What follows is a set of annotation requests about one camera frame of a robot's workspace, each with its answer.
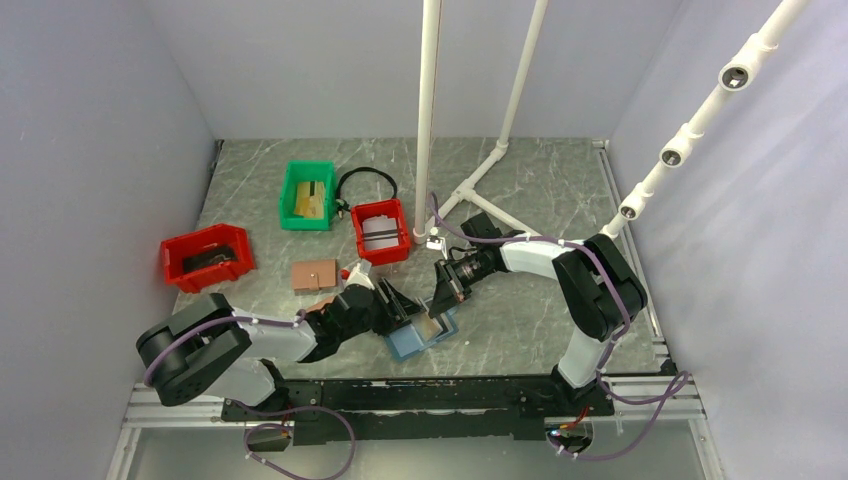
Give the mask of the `blue card holder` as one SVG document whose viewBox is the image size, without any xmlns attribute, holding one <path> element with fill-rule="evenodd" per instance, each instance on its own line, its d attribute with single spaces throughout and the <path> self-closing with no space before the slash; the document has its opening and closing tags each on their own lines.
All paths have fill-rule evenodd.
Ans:
<svg viewBox="0 0 848 480">
<path fill-rule="evenodd" d="M 458 332 L 453 308 L 437 318 L 426 314 L 415 317 L 409 325 L 390 333 L 385 344 L 397 362 L 404 362 L 450 338 Z"/>
</svg>

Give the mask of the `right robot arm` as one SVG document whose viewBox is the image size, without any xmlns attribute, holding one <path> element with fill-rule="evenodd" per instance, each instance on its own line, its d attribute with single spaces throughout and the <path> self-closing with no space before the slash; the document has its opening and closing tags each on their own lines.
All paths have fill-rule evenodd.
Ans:
<svg viewBox="0 0 848 480">
<path fill-rule="evenodd" d="M 552 370 L 558 382 L 551 388 L 551 401 L 564 415 L 578 413 L 611 355 L 614 335 L 647 306 L 641 281 L 604 234 L 581 241 L 523 231 L 505 234 L 485 213 L 466 220 L 461 231 L 471 250 L 434 264 L 436 285 L 428 315 L 435 318 L 464 302 L 474 284 L 497 272 L 557 281 L 576 330 Z"/>
</svg>

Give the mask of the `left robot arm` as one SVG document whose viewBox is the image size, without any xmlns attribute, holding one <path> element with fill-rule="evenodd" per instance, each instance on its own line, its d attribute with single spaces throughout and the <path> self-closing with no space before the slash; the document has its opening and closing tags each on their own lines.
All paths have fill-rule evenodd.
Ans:
<svg viewBox="0 0 848 480">
<path fill-rule="evenodd" d="M 145 366 L 143 382 L 162 405 L 200 395 L 229 397 L 272 420 L 288 402 L 276 361 L 319 362 L 354 337 L 387 336 L 425 310 L 425 303 L 385 279 L 373 287 L 350 284 L 290 320 L 235 308 L 223 294 L 211 293 L 141 334 L 135 348 Z"/>
</svg>

